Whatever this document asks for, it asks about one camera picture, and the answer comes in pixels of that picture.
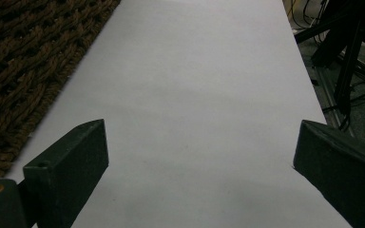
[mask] white surface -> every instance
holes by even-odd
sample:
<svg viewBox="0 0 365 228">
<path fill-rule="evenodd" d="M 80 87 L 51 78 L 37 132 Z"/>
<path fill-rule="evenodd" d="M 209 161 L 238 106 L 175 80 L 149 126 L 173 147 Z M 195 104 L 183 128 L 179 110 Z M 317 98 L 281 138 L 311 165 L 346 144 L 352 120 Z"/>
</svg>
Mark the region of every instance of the white surface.
<svg viewBox="0 0 365 228">
<path fill-rule="evenodd" d="M 292 168 L 324 118 L 280 0 L 124 0 L 7 178 L 101 118 L 110 166 L 73 227 L 349 227 Z"/>
</svg>

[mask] cable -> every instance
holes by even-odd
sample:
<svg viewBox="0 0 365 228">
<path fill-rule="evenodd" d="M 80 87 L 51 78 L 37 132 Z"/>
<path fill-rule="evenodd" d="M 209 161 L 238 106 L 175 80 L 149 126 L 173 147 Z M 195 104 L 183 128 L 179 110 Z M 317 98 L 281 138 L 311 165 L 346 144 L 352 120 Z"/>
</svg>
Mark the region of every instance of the cable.
<svg viewBox="0 0 365 228">
<path fill-rule="evenodd" d="M 355 84 L 351 85 L 351 90 L 354 89 L 356 86 L 360 86 L 360 85 L 363 85 L 363 84 L 365 84 L 365 81 L 355 83 Z"/>
<path fill-rule="evenodd" d="M 352 102 L 355 102 L 357 100 L 360 100 L 360 99 L 362 99 L 364 97 L 365 97 L 365 94 L 362 94 L 362 95 L 360 95 L 358 97 L 355 97 L 355 98 L 351 99 L 349 102 L 352 103 Z M 332 110 L 337 109 L 337 108 L 339 108 L 339 105 L 337 105 L 337 104 L 336 105 L 329 106 L 329 107 L 324 107 L 324 108 L 322 108 L 322 112 L 332 111 Z"/>
<path fill-rule="evenodd" d="M 346 131 L 348 128 L 349 128 L 349 125 L 351 124 L 351 115 L 350 114 L 347 114 L 345 116 L 345 119 L 343 119 L 342 123 L 340 124 L 339 126 L 339 130 L 343 130 L 343 131 Z"/>
<path fill-rule="evenodd" d="M 295 6 L 295 0 L 291 0 L 291 4 L 292 4 L 292 6 L 291 6 L 291 8 L 290 8 L 290 10 L 289 10 L 289 12 L 291 12 L 292 13 L 292 19 L 293 19 L 293 22 L 299 27 L 299 28 L 294 28 L 294 29 L 307 29 L 306 27 L 303 27 L 303 26 L 301 26 L 297 21 L 296 21 L 296 18 L 295 18 L 295 14 L 294 14 L 294 11 L 293 11 L 293 9 L 294 9 L 294 6 Z"/>
<path fill-rule="evenodd" d="M 307 0 L 306 4 L 304 5 L 304 8 L 303 8 L 303 20 L 305 23 L 307 23 L 308 25 L 312 26 L 313 25 L 313 22 L 312 23 L 309 23 L 307 21 L 306 18 L 310 18 L 310 19 L 313 19 L 312 17 L 308 16 L 307 13 L 306 13 L 306 10 L 307 10 L 307 7 L 308 7 L 308 4 L 310 3 L 310 0 Z"/>
</svg>

